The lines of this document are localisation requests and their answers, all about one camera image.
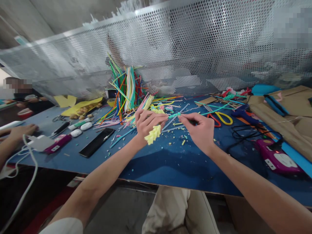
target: perforated metal panel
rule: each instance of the perforated metal panel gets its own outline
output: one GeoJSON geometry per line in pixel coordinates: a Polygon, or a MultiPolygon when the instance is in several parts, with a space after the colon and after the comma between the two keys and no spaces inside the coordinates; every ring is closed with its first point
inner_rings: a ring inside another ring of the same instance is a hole
{"type": "Polygon", "coordinates": [[[104,95],[108,53],[120,66],[142,66],[137,72],[160,95],[271,84],[284,72],[300,72],[304,81],[311,76],[311,48],[274,44],[274,9],[302,13],[299,6],[312,3],[171,0],[1,51],[0,60],[49,97],[104,95]]]}

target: glue stick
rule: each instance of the glue stick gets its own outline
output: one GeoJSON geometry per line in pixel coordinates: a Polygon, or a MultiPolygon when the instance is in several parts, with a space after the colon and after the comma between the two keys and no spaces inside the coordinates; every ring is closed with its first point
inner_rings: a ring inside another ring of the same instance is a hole
{"type": "Polygon", "coordinates": [[[78,127],[80,127],[80,126],[82,126],[82,125],[84,125],[85,123],[90,122],[90,121],[91,121],[90,118],[86,118],[86,119],[84,119],[84,120],[81,121],[81,122],[78,122],[78,123],[76,123],[76,124],[70,125],[68,128],[69,128],[70,130],[74,130],[74,129],[76,129],[76,128],[78,128],[78,127]]]}

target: beige pants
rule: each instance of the beige pants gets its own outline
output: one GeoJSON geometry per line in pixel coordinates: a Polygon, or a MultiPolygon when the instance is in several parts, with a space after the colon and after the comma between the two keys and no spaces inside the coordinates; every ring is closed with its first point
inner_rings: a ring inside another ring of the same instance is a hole
{"type": "Polygon", "coordinates": [[[219,234],[204,192],[160,186],[142,234],[219,234]]]}

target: wall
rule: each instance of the wall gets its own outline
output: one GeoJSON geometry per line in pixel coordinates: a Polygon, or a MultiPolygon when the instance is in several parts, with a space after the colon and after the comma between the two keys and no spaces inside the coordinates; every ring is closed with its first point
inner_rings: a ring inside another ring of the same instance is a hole
{"type": "Polygon", "coordinates": [[[129,12],[149,5],[150,0],[1,0],[0,16],[13,30],[0,17],[0,49],[17,46],[18,34],[32,42],[79,28],[91,22],[90,14],[102,21],[117,14],[118,8],[129,12]]]}

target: white charger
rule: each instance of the white charger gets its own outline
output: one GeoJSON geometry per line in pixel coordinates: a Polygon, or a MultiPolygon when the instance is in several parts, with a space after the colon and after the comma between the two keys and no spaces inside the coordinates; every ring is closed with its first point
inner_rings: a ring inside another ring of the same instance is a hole
{"type": "Polygon", "coordinates": [[[40,152],[44,151],[46,148],[50,147],[55,143],[54,140],[48,138],[45,135],[41,135],[38,137],[30,136],[28,138],[32,141],[28,142],[27,145],[40,152]]]}

